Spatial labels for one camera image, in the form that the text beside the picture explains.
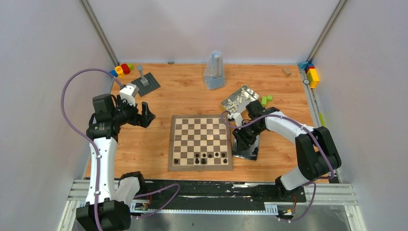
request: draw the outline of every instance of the green toy block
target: green toy block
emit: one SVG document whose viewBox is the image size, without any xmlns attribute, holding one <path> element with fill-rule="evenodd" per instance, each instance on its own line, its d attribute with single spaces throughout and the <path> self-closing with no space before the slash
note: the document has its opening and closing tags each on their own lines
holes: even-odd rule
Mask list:
<svg viewBox="0 0 408 231">
<path fill-rule="evenodd" d="M 134 67 L 132 64 L 127 64 L 127 66 L 129 67 L 129 69 L 130 69 L 131 71 L 133 71 L 133 69 L 135 69 L 135 67 Z"/>
<path fill-rule="evenodd" d="M 261 102 L 262 106 L 266 106 L 267 105 L 267 97 L 266 96 L 262 96 L 262 102 Z"/>
</svg>

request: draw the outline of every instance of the wooden table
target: wooden table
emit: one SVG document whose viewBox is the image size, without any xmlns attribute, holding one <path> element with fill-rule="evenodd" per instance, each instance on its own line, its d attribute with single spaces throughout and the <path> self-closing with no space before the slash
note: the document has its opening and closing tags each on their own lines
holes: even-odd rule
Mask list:
<svg viewBox="0 0 408 231">
<path fill-rule="evenodd" d="M 233 158 L 231 171 L 168 171 L 168 149 L 172 115 L 219 114 L 221 102 L 242 85 L 248 85 L 260 96 L 272 95 L 267 107 L 277 107 L 287 116 L 313 125 L 305 91 L 297 66 L 225 65 L 227 84 L 217 90 L 204 85 L 204 64 L 144 64 L 144 73 L 151 72 L 161 88 L 140 98 L 149 104 L 156 119 L 148 128 L 124 125 L 119 134 L 115 158 L 115 177 L 141 171 L 147 179 L 178 180 L 245 180 L 274 181 L 297 166 L 295 146 L 274 132 L 261 135 L 258 160 Z M 282 68 L 292 75 L 285 77 Z M 120 80 L 127 84 L 139 77 L 132 71 Z M 114 84 L 112 94 L 118 94 Z"/>
</svg>

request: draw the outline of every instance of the white wall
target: white wall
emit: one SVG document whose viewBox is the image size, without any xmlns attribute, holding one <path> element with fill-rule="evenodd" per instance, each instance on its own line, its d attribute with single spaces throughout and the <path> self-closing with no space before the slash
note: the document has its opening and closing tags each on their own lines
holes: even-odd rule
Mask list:
<svg viewBox="0 0 408 231">
<path fill-rule="evenodd" d="M 89 149 L 63 119 L 61 90 L 78 70 L 113 67 L 75 0 L 2 1 L 0 31 L 0 230 L 56 230 Z M 78 78 L 65 105 L 85 131 L 111 80 Z"/>
<path fill-rule="evenodd" d="M 304 62 L 338 0 L 89 0 L 121 62 Z"/>
<path fill-rule="evenodd" d="M 369 231 L 407 230 L 408 1 L 350 0 L 317 54 L 323 116 Z"/>
</svg>

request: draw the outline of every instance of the light chessboard square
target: light chessboard square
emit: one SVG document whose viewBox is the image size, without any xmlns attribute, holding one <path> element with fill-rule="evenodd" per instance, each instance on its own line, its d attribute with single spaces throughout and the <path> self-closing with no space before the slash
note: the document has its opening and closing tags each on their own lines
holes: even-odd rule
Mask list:
<svg viewBox="0 0 408 231">
<path fill-rule="evenodd" d="M 168 169 L 231 170 L 230 128 L 222 123 L 219 115 L 174 115 Z"/>
</svg>

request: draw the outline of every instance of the green block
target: green block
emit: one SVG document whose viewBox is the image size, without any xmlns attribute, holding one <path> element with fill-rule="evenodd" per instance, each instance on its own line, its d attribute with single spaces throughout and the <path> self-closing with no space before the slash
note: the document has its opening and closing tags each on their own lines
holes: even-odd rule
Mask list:
<svg viewBox="0 0 408 231">
<path fill-rule="evenodd" d="M 324 127 L 325 124 L 324 124 L 324 120 L 323 120 L 323 115 L 321 113 L 319 113 L 319 119 L 320 119 L 321 125 Z"/>
<path fill-rule="evenodd" d="M 261 102 L 262 106 L 266 106 L 267 105 L 267 97 L 266 96 L 262 96 L 262 102 Z"/>
<path fill-rule="evenodd" d="M 131 71 L 133 71 L 133 69 L 135 69 L 135 67 L 134 67 L 132 64 L 127 64 L 127 66 L 129 67 L 129 69 L 130 69 Z"/>
</svg>

